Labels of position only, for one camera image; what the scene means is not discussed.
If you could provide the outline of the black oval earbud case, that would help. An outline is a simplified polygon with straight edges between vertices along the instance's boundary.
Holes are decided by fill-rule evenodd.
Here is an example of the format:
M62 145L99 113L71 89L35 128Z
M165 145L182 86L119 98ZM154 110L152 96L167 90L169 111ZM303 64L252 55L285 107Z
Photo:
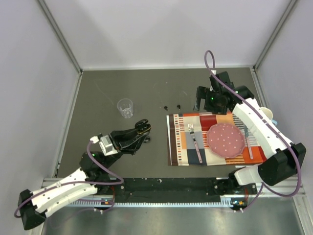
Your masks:
M151 125L148 122L149 121L147 119L142 119L134 125L134 128L139 135L150 132Z

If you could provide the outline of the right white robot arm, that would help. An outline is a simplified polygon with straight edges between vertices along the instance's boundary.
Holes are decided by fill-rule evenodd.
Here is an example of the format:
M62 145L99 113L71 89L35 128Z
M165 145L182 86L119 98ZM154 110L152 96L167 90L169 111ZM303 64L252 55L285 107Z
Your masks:
M210 88L197 88L194 110L198 111L204 100L204 109L208 112L225 115L231 111L248 128L266 157L259 165L231 172L229 190L238 194L248 184L274 186L293 175L300 175L305 146L284 136L261 110L253 93L246 86L235 87L227 72L210 76L210 81Z

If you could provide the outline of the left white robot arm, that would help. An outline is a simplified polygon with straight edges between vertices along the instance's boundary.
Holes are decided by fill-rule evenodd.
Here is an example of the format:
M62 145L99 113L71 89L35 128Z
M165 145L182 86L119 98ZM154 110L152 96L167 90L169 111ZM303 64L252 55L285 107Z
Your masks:
M14 216L22 220L24 230L32 230L70 203L86 196L106 194L111 186L123 184L123 178L109 168L124 154L134 155L149 138L150 130L148 120L143 119L133 129L90 138L79 168L45 188L22 191Z

